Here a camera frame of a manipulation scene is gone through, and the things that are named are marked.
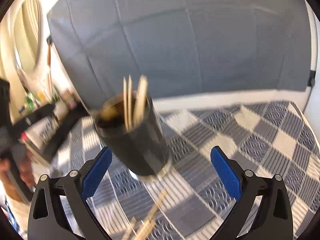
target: black cup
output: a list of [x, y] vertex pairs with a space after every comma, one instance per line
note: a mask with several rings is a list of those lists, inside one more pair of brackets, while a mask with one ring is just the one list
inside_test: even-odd
[[101, 125], [102, 123], [99, 118], [95, 121], [99, 136], [129, 168], [133, 177], [152, 181], [170, 169], [171, 155], [150, 97], [143, 120], [134, 129], [126, 131], [123, 118], [119, 117], [116, 118], [116, 122], [110, 122], [110, 125]]

